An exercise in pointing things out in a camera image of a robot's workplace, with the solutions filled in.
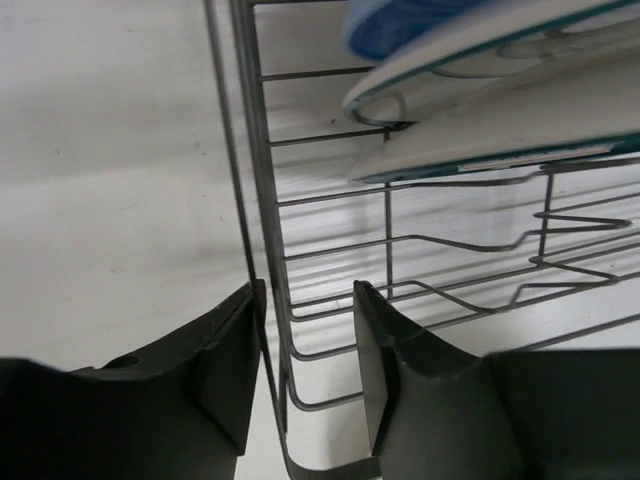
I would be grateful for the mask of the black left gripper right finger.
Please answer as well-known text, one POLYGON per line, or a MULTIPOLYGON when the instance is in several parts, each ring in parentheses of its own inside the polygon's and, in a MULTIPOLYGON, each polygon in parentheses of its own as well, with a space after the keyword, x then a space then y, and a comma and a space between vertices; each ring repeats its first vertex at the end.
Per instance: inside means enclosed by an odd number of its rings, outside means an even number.
POLYGON ((386 479, 635 479, 639 353, 474 356, 353 286, 370 448, 386 479))

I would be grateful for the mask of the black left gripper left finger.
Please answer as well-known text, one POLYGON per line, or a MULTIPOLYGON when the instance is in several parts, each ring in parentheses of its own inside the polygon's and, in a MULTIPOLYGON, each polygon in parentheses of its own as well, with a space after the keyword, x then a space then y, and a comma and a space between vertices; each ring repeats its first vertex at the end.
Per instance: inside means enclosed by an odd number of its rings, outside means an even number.
POLYGON ((5 479, 230 479, 245 453, 262 281, 100 368, 1 362, 5 479))

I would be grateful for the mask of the white plate teal band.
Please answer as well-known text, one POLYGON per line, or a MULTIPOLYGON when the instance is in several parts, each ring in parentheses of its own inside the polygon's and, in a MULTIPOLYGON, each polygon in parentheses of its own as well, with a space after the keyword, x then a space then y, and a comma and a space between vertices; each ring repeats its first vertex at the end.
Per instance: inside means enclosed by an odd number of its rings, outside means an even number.
POLYGON ((639 86, 599 71, 496 96, 420 122, 357 164, 375 184, 606 155, 639 139, 639 86))

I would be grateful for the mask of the white plate green rim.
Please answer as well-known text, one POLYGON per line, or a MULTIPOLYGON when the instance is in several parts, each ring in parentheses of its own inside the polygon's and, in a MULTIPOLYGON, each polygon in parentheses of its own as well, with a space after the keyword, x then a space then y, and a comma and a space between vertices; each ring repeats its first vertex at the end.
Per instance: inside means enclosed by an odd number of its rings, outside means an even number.
POLYGON ((636 1, 493 1, 409 42, 352 87, 342 110, 405 127, 547 60, 638 33, 636 1))

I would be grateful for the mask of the grey wire dish rack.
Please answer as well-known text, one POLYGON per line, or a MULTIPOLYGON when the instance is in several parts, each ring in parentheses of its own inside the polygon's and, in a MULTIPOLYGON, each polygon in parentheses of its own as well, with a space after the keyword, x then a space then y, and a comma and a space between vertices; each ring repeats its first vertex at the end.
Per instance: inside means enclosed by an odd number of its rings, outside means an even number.
POLYGON ((394 135, 340 112, 369 70, 340 1, 208 1, 223 137, 290 479, 372 479, 353 322, 366 280, 473 353, 639 343, 639 159, 358 186, 394 135))

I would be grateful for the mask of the blue plate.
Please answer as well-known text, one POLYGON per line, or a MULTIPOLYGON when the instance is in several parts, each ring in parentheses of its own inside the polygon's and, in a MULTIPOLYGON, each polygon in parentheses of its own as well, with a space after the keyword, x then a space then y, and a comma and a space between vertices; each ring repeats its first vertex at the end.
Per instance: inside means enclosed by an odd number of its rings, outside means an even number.
POLYGON ((461 22, 492 19, 506 11, 532 9, 555 17, 577 14, 612 1, 350 1, 342 37, 355 55, 380 63, 415 39, 461 22))

